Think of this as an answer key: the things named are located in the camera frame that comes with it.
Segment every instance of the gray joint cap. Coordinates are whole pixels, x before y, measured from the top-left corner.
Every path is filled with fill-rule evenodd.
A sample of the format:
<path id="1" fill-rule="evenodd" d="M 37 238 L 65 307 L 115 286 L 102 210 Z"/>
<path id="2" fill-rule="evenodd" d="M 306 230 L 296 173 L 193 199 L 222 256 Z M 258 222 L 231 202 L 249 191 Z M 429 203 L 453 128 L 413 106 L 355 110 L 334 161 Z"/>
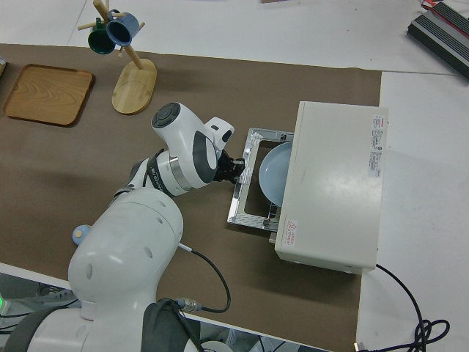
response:
<path id="1" fill-rule="evenodd" d="M 178 103 L 166 104 L 152 118 L 152 126 L 154 128 L 163 128 L 173 122 L 181 111 Z"/>

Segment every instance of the wooden mug tree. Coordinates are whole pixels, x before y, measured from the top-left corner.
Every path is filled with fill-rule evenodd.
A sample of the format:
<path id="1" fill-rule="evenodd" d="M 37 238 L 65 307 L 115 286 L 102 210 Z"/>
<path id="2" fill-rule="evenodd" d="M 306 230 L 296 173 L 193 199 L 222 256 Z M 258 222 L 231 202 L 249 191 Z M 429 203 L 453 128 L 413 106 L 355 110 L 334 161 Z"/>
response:
<path id="1" fill-rule="evenodd" d="M 94 0 L 93 5 L 103 18 L 101 21 L 106 25 L 109 22 L 109 1 L 106 1 L 104 5 L 101 0 Z M 122 15 L 124 14 L 113 14 L 114 17 Z M 79 26 L 78 30 L 96 25 L 96 22 L 84 24 Z M 122 56 L 122 49 L 132 61 L 125 65 L 119 76 L 112 93 L 112 106 L 121 114 L 137 114 L 145 109 L 152 99 L 156 82 L 156 66 L 148 59 L 140 59 L 131 45 L 121 47 L 119 56 Z"/>

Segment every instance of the light blue plate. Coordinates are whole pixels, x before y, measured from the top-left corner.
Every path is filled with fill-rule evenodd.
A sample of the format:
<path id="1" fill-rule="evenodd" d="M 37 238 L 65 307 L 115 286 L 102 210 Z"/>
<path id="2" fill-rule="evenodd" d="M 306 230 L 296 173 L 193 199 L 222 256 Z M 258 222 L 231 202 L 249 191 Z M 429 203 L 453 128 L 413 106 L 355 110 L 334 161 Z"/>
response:
<path id="1" fill-rule="evenodd" d="M 267 199 L 279 207 L 284 200 L 292 144 L 292 142 L 285 142 L 273 148 L 265 156 L 259 169 L 262 192 Z"/>

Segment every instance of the mug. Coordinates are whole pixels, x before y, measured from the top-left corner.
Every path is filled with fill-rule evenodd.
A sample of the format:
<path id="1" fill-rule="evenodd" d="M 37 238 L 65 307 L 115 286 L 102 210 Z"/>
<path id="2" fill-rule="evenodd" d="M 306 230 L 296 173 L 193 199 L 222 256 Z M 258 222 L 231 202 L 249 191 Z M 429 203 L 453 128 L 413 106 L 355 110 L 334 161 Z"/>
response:
<path id="1" fill-rule="evenodd" d="M 96 53 L 106 55 L 111 53 L 116 44 L 109 39 L 106 25 L 96 18 L 96 26 L 93 26 L 88 36 L 88 45 Z"/>
<path id="2" fill-rule="evenodd" d="M 113 18 L 112 13 L 120 13 L 117 10 L 108 12 L 108 25 L 106 31 L 109 39 L 119 46 L 127 46 L 132 42 L 132 38 L 137 35 L 140 30 L 140 24 L 137 19 L 128 12 L 124 12 L 122 16 Z"/>

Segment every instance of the metal frame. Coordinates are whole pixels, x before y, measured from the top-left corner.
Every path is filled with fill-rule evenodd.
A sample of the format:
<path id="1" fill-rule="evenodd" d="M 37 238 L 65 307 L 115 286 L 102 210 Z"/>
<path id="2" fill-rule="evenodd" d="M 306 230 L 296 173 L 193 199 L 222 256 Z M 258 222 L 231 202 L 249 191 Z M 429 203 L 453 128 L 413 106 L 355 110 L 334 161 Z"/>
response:
<path id="1" fill-rule="evenodd" d="M 293 132 L 265 130 L 262 128 L 249 128 L 248 138 L 244 146 L 243 158 L 245 160 L 245 170 L 234 187 L 232 203 L 229 207 L 228 222 L 243 226 L 254 227 L 257 229 L 274 231 L 278 229 L 278 218 L 280 216 L 280 207 L 270 203 L 269 214 L 258 216 L 247 214 L 245 204 L 248 198 L 249 186 L 256 164 L 257 152 L 261 141 L 270 142 L 292 142 Z"/>

